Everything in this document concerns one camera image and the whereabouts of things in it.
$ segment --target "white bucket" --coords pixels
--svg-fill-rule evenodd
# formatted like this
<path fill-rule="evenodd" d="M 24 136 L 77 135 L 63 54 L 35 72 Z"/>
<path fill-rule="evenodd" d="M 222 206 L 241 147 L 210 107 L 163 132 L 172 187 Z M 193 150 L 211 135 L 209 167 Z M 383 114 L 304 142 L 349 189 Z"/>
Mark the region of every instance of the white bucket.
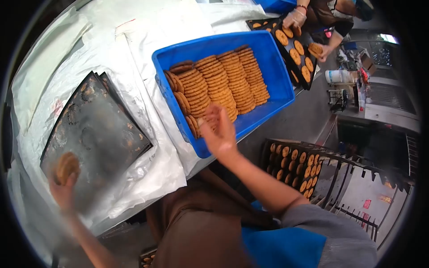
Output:
<path fill-rule="evenodd" d="M 325 78 L 328 84 L 342 83 L 348 84 L 353 83 L 353 76 L 347 70 L 332 70 L 325 71 Z"/>

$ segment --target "brown apron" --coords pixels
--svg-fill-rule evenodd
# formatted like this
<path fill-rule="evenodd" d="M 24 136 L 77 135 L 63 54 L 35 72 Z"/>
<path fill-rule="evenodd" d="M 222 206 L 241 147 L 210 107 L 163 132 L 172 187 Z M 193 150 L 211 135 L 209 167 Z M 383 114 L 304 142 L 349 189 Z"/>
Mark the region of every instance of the brown apron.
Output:
<path fill-rule="evenodd" d="M 255 210 L 208 169 L 151 205 L 146 214 L 158 243 L 151 268 L 254 267 L 242 244 L 242 225 L 277 228 L 271 215 Z"/>
<path fill-rule="evenodd" d="M 302 30 L 314 33 L 337 21 L 353 22 L 351 19 L 334 17 L 327 4 L 330 1 L 331 0 L 310 0 L 310 4 L 307 7 L 307 19 L 302 26 Z"/>

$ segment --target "worker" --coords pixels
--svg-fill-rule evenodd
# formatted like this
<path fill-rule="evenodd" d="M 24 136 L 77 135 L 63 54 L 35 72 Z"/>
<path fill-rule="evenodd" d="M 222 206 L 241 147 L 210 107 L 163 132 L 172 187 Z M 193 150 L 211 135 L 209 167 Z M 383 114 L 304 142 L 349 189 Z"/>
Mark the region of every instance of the worker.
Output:
<path fill-rule="evenodd" d="M 208 169 L 146 209 L 157 242 L 151 268 L 374 267 L 375 243 L 356 222 L 312 205 L 297 190 L 247 160 L 237 149 L 225 108 L 211 104 L 198 121 L 208 149 L 262 204 L 249 204 Z M 61 213 L 96 268 L 120 267 L 73 209 L 72 174 L 66 185 L 50 179 Z"/>
<path fill-rule="evenodd" d="M 323 52 L 318 59 L 325 62 L 352 29 L 353 17 L 369 21 L 373 11 L 369 0 L 297 0 L 296 8 L 284 18 L 283 26 L 301 27 L 309 33 L 334 27 L 329 44 L 322 45 Z"/>

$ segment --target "gray shirt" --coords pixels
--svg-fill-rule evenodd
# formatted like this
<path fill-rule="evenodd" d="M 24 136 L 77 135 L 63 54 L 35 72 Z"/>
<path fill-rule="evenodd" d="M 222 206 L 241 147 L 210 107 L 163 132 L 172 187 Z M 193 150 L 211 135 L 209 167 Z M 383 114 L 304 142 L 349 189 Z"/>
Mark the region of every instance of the gray shirt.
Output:
<path fill-rule="evenodd" d="M 374 267 L 375 242 L 355 221 L 337 216 L 316 205 L 289 209 L 281 219 L 282 227 L 299 227 L 326 236 L 318 267 Z"/>

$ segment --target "hand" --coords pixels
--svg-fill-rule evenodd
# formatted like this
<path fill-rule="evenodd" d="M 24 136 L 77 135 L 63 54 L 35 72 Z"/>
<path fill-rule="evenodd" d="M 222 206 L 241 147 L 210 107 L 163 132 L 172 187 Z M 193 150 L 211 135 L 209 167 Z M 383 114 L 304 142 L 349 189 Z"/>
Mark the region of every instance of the hand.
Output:
<path fill-rule="evenodd" d="M 322 51 L 322 54 L 320 54 L 320 57 L 318 58 L 318 60 L 320 62 L 325 62 L 326 58 L 328 57 L 329 54 L 331 54 L 333 49 L 329 45 L 321 45 L 321 46 L 322 46 L 323 51 Z"/>
<path fill-rule="evenodd" d="M 66 185 L 58 185 L 54 181 L 53 175 L 49 179 L 49 189 L 51 194 L 57 202 L 58 206 L 62 211 L 73 211 L 73 197 L 74 191 L 73 187 L 76 184 L 77 174 L 72 173 L 68 178 Z"/>
<path fill-rule="evenodd" d="M 307 16 L 304 13 L 297 9 L 294 9 L 292 12 L 289 12 L 289 14 L 284 18 L 283 27 L 302 27 L 306 19 Z"/>
<path fill-rule="evenodd" d="M 213 132 L 206 120 L 210 123 L 215 122 L 215 132 Z M 210 104 L 206 110 L 205 120 L 199 118 L 198 125 L 209 151 L 217 157 L 219 162 L 227 163 L 239 154 L 236 143 L 236 130 L 224 107 L 214 103 Z"/>

